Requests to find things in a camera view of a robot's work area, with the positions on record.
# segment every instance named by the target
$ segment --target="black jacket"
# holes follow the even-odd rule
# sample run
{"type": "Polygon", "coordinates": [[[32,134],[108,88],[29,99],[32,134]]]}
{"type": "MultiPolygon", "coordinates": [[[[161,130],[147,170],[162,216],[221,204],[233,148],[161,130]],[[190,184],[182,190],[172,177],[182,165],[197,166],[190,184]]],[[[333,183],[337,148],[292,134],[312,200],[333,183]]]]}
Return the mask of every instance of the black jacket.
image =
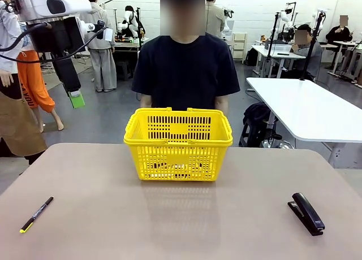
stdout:
{"type": "Polygon", "coordinates": [[[344,29],[336,33],[335,31],[339,28],[339,26],[334,27],[331,29],[331,31],[326,35],[326,39],[329,44],[332,44],[334,41],[351,41],[352,36],[350,36],[350,30],[347,27],[344,27],[344,29]]]}

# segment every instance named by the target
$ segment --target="bag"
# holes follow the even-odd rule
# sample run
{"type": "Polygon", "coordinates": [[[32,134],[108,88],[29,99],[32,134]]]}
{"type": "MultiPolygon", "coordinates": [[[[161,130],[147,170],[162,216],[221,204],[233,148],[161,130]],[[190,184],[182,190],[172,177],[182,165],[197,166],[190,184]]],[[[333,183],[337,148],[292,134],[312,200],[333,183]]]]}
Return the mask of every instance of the bag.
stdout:
{"type": "Polygon", "coordinates": [[[247,66],[256,66],[257,61],[258,61],[258,52],[254,48],[251,48],[247,54],[245,64],[247,66]]]}

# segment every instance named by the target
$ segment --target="person in black clothes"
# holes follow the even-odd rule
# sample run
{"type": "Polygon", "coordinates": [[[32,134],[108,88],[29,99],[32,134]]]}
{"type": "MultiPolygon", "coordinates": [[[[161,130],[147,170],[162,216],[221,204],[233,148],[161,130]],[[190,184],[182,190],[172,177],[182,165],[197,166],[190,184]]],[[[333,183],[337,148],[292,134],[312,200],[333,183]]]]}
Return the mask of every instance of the person in black clothes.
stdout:
{"type": "Polygon", "coordinates": [[[336,44],[334,41],[352,41],[352,39],[353,39],[353,32],[350,33],[350,30],[346,27],[345,24],[346,23],[340,19],[339,26],[332,28],[330,30],[330,32],[326,35],[326,39],[329,44],[338,46],[337,48],[330,49],[331,51],[334,51],[335,53],[334,53],[332,65],[327,68],[329,70],[333,70],[335,59],[337,57],[337,52],[339,51],[339,47],[342,46],[341,44],[336,44]]]}
{"type": "Polygon", "coordinates": [[[204,1],[161,0],[169,8],[171,36],[141,49],[132,86],[142,94],[141,107],[219,109],[227,115],[227,96],[240,91],[238,76],[227,44],[197,21],[205,16],[204,1]]]}

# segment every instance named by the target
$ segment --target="stapler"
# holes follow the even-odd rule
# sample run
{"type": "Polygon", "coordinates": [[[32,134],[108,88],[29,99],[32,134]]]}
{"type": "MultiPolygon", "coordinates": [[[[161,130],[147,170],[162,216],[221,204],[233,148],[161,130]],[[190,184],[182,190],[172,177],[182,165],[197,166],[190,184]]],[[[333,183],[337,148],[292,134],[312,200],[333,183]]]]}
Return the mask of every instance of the stapler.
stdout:
{"type": "Polygon", "coordinates": [[[300,219],[311,235],[323,235],[322,230],[325,229],[325,226],[313,206],[308,202],[307,198],[301,193],[293,194],[292,198],[294,201],[288,203],[289,207],[293,210],[294,214],[300,219]]]}

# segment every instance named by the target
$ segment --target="yellow basket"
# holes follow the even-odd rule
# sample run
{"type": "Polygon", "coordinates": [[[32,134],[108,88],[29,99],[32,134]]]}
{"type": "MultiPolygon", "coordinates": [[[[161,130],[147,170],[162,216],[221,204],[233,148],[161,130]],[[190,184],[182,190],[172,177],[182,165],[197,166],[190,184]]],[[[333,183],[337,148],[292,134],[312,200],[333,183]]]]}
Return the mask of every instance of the yellow basket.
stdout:
{"type": "Polygon", "coordinates": [[[124,142],[141,180],[216,181],[232,134],[219,110],[138,109],[124,142]]]}

